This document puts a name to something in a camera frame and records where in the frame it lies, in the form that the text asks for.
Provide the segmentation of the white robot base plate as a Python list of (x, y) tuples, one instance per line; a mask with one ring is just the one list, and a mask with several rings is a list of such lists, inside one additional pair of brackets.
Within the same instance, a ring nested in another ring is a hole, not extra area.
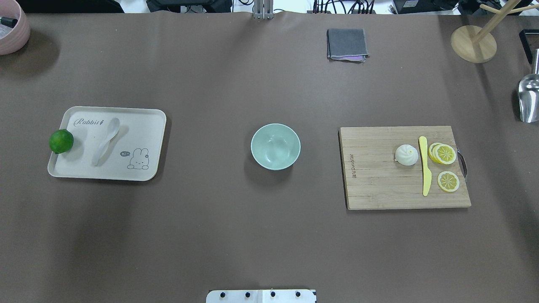
[(213, 290), (206, 303), (316, 303), (316, 291), (309, 289)]

